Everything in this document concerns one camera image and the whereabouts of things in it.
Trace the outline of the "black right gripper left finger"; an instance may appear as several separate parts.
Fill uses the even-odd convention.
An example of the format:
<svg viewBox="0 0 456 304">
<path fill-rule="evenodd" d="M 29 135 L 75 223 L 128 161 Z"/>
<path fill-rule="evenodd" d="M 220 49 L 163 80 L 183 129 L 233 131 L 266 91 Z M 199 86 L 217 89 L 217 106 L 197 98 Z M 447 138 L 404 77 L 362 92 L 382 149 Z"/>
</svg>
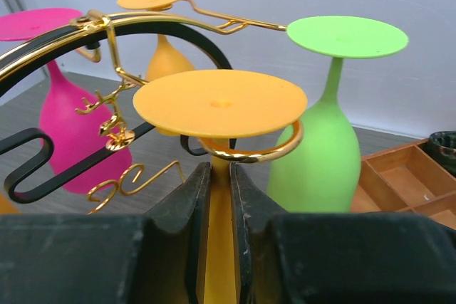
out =
<svg viewBox="0 0 456 304">
<path fill-rule="evenodd" d="M 210 166 L 144 214 L 1 217 L 3 303 L 201 303 Z"/>
</svg>

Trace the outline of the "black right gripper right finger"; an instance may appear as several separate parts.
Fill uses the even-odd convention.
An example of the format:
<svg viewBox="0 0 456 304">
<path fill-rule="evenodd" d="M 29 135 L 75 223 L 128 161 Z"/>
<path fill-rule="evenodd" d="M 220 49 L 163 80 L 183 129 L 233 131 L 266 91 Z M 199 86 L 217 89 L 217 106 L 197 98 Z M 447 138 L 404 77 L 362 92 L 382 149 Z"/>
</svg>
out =
<svg viewBox="0 0 456 304">
<path fill-rule="evenodd" d="M 418 214 L 289 213 L 230 167 L 241 303 L 453 303 L 455 231 Z"/>
</svg>

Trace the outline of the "green wine glass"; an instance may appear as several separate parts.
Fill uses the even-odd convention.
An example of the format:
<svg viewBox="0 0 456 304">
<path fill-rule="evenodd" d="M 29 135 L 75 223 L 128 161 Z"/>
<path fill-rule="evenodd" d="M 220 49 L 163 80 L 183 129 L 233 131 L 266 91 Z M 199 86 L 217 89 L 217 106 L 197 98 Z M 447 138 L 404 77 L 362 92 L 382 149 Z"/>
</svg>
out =
<svg viewBox="0 0 456 304">
<path fill-rule="evenodd" d="M 409 38 L 389 23 L 337 15 L 296 20 L 286 33 L 296 45 L 332 60 L 321 97 L 301 116 L 302 141 L 270 165 L 267 194 L 291 212 L 347 212 L 361 174 L 361 150 L 338 103 L 343 62 L 391 56 Z"/>
</svg>

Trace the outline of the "pink plastic wine glass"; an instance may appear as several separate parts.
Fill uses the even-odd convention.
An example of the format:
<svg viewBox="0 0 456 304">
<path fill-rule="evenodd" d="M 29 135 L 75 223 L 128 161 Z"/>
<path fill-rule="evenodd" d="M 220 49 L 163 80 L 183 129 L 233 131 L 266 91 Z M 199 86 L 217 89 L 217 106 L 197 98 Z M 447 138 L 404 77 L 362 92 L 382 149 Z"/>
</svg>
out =
<svg viewBox="0 0 456 304">
<path fill-rule="evenodd" d="M 2 41 L 27 41 L 65 26 L 83 13 L 70 8 L 46 8 L 20 11 L 1 16 Z M 107 105 L 101 105 L 88 115 L 80 115 L 83 99 L 90 103 L 97 97 L 69 81 L 55 60 L 46 64 L 51 78 L 49 92 L 41 108 L 38 127 L 51 137 L 54 153 L 50 166 L 59 174 L 89 155 L 105 148 L 107 137 L 99 135 L 100 125 L 113 115 Z M 75 194 L 87 194 L 96 185 L 118 178 L 132 162 L 126 147 L 66 183 L 63 188 Z"/>
</svg>

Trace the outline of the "orange wine glass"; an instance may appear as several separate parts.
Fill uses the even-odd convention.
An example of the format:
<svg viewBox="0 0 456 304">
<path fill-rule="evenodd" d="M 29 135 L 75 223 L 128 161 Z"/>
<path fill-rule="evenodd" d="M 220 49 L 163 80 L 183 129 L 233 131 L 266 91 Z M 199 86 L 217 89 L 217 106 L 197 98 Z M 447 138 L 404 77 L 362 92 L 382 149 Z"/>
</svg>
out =
<svg viewBox="0 0 456 304">
<path fill-rule="evenodd" d="M 203 303 L 237 303 L 231 162 L 283 157 L 302 141 L 304 91 L 275 76 L 245 70 L 194 70 L 158 78 L 133 96 L 146 122 L 196 137 L 211 156 L 211 185 Z M 292 126 L 291 138 L 258 152 L 236 150 L 232 138 L 255 137 Z"/>
<path fill-rule="evenodd" d="M 180 0 L 117 0 L 117 4 L 129 10 L 164 11 L 176 1 Z M 194 69 L 192 63 L 172 46 L 166 35 L 157 35 L 156 50 L 145 74 L 147 81 Z"/>
<path fill-rule="evenodd" d="M 0 193 L 0 214 L 20 214 L 6 195 Z"/>
</svg>

